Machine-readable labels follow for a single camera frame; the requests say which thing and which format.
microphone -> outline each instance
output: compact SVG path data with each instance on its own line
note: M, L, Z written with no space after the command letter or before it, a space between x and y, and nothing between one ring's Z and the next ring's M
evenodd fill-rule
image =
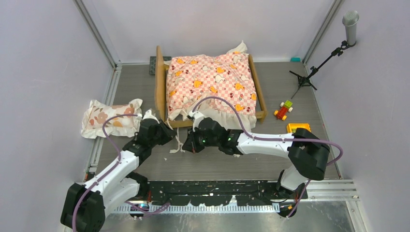
M342 23L346 28L346 41L349 46L356 44L356 24L359 21L359 13L357 11L348 11L343 16Z

pink checkered blanket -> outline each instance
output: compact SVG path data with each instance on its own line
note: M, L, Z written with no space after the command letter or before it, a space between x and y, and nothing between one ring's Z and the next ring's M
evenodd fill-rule
M218 96L232 104L242 115L255 116L256 91L250 73L248 54L238 52L208 57L172 58L167 80L167 106L171 120L177 111L195 104L202 96ZM232 114L222 101L211 101L210 107Z

wooden toy bed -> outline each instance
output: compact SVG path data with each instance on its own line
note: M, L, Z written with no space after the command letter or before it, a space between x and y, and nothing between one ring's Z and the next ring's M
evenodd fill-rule
M252 55L249 55L249 67L252 74L253 82L255 84L256 94L258 95L260 111L256 112L256 118L262 123L268 114L266 103L262 94L261 84L259 83L258 75L255 70ZM161 53L160 46L157 46L157 62L155 64L155 106L159 112L160 118L163 121L167 119L167 105L166 105L166 72L169 66L164 64L164 59ZM169 121L172 128L190 127L191 120L173 120Z

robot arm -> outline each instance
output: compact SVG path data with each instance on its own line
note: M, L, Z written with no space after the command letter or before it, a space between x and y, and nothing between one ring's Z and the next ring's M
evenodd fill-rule
M226 130L218 122L204 117L199 112L191 112L193 127L182 149L200 152L206 146L217 146L228 155L266 154L290 159L292 166L282 171L278 186L279 194L288 197L299 185L308 179L323 180L330 148L327 145L309 142L289 142L285 139L318 139L306 129L299 128L295 133L256 134L252 137L243 130Z
M147 111L141 121L140 131L123 147L120 160L115 159L91 180L71 185L61 223L72 228L74 207L87 190L89 193L83 199L76 217L79 232L99 231L105 218L119 205L132 197L146 196L149 191L148 179L133 171L151 155L154 146L163 145L175 136L175 131Z

tripod stand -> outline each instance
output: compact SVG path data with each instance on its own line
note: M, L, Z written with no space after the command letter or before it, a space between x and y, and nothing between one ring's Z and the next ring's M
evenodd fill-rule
M330 58L332 58L332 57L334 57L334 56L336 56L336 55L339 57L340 55L343 54L343 50L346 50L346 49L348 49L349 47L353 47L353 46L355 46L355 45L356 45L356 43L354 43L353 45L348 45L348 43L347 43L346 41L343 41L343 42L342 42L342 45L341 45L340 47L336 48L336 49L332 52L332 54L331 54L319 67L316 68L315 66L312 66L312 67L310 68L310 70L312 70L312 72L309 74L309 76L301 76L301 75L298 75L298 74L296 74L296 73L294 73L294 72L292 72L292 71L289 71L289 72L292 73L293 75L297 76L297 85L298 85L298 88L297 88L296 92L292 95L291 99L296 95L296 93L300 90L301 87L312 86L312 88L314 88L315 90L318 90L318 89L310 82L310 78L311 78L314 74L316 74L316 73L319 71L319 69L320 69L326 62L328 62L328 61L330 60Z

